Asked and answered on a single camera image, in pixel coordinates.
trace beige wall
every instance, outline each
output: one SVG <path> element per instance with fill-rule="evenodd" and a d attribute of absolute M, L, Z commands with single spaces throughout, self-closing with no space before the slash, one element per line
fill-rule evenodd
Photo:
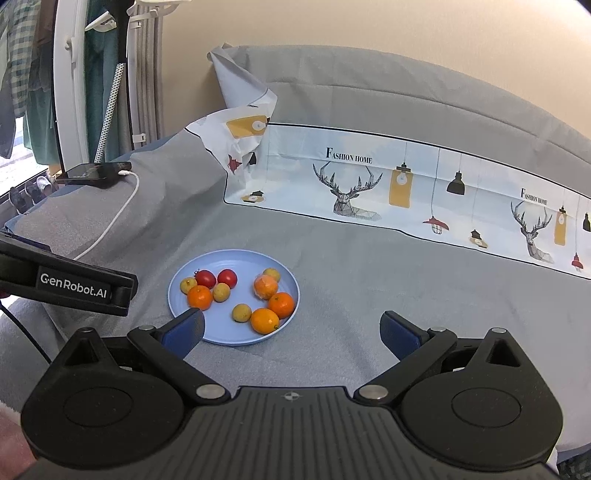
<path fill-rule="evenodd" d="M 591 138 L 591 15 L 574 0 L 193 0 L 164 20 L 166 130 L 223 108 L 214 46 L 402 54 L 508 90 Z"/>

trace gray blanket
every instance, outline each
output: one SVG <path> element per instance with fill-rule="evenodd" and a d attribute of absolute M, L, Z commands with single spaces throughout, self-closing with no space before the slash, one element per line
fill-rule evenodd
<path fill-rule="evenodd" d="M 588 139 L 547 112 L 458 72 L 331 47 L 240 47 L 220 58 L 277 94 L 275 122 L 413 138 L 505 161 L 590 193 Z M 235 106 L 237 90 L 225 82 L 220 79 L 226 102 Z M 181 265 L 207 251 L 248 248 L 292 270 L 301 306 L 269 340 L 240 348 L 202 343 L 191 352 L 187 361 L 230 390 L 248 384 L 358 387 L 397 361 L 378 332 L 382 312 L 391 309 L 424 328 L 443 325 L 459 336 L 508 328 L 562 406 L 558 450 L 591 442 L 588 281 L 395 231 L 227 205 L 224 169 L 186 131 L 131 160 L 141 181 L 138 195 L 84 261 L 135 273 L 139 292 L 126 318 L 46 306 L 54 329 L 41 316 L 24 319 L 35 323 L 52 353 L 63 342 L 57 331 L 69 336 L 92 325 L 101 335 L 124 335 L 141 324 L 162 325 L 171 318 L 167 287 Z M 75 257 L 102 233 L 134 181 L 127 177 L 105 192 L 82 187 L 52 196 L 12 229 Z M 22 313 L 27 315 L 30 309 Z M 30 362 L 13 363 L 3 388 L 17 409 L 41 375 L 25 374 L 39 368 L 37 354 L 29 351 Z"/>
<path fill-rule="evenodd" d="M 352 390 L 397 361 L 378 332 L 382 312 L 392 309 L 459 336 L 508 328 L 563 408 L 558 448 L 588 443 L 591 325 L 577 313 L 587 308 L 587 281 L 395 231 L 226 205 L 224 170 L 188 132 L 134 154 L 132 162 L 139 192 L 85 261 L 135 273 L 138 294 L 126 318 L 46 306 L 66 336 L 83 325 L 101 335 L 162 325 L 171 319 L 166 292 L 179 266 L 215 249 L 253 249 L 292 270 L 301 306 L 288 328 L 267 341 L 240 348 L 201 343 L 191 352 L 189 363 L 230 390 L 249 384 Z M 100 235 L 134 181 L 51 197 L 17 222 L 15 233 L 74 257 Z"/>

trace plaid shirt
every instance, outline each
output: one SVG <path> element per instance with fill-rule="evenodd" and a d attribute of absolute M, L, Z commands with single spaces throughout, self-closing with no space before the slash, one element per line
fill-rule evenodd
<path fill-rule="evenodd" d="M 22 117 L 27 110 L 33 40 L 40 9 L 41 0 L 9 0 L 0 12 L 0 35 L 8 29 L 7 72 L 16 118 Z"/>

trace shoe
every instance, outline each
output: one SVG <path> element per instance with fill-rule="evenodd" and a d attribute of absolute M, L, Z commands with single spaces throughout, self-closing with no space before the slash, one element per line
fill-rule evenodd
<path fill-rule="evenodd" d="M 45 195 L 41 193 L 41 190 L 37 186 L 37 182 L 32 182 L 31 180 L 25 184 L 25 193 L 33 199 L 34 205 L 45 198 Z"/>
<path fill-rule="evenodd" d="M 14 205 L 14 208 L 17 209 L 18 213 L 25 213 L 27 211 L 27 201 L 15 187 L 12 187 L 8 192 L 8 199 Z"/>
<path fill-rule="evenodd" d="M 53 192 L 51 182 L 47 180 L 47 177 L 45 175 L 37 177 L 37 186 L 43 192 L 43 195 L 45 195 L 46 197 L 49 197 L 49 195 L 51 195 Z"/>

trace black clamp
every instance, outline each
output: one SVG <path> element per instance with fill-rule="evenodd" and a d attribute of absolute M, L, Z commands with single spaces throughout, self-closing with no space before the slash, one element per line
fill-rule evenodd
<path fill-rule="evenodd" d="M 353 397 L 393 410 L 423 451 L 483 471 L 549 457 L 562 429 L 560 406 L 507 330 L 458 339 L 445 328 L 425 331 L 386 312 L 380 334 L 400 363 Z"/>
<path fill-rule="evenodd" d="M 22 409 L 33 453 L 88 469 L 134 462 L 169 441 L 195 407 L 228 401 L 223 386 L 182 360 L 204 332 L 199 309 L 127 337 L 77 330 Z"/>

